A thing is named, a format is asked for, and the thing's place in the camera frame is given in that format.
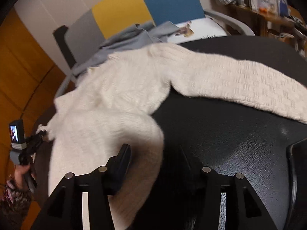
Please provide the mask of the person left hand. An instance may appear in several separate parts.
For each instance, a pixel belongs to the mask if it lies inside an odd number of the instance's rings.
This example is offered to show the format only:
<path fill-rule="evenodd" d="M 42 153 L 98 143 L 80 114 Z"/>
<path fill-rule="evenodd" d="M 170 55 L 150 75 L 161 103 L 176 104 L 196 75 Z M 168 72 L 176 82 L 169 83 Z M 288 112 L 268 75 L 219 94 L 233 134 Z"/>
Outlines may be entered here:
<path fill-rule="evenodd" d="M 20 190 L 28 190 L 28 186 L 25 182 L 24 176 L 28 171 L 32 168 L 32 164 L 28 163 L 26 166 L 22 165 L 15 165 L 15 170 L 14 170 L 14 180 L 15 180 L 15 185 L 17 186 L 18 189 Z"/>

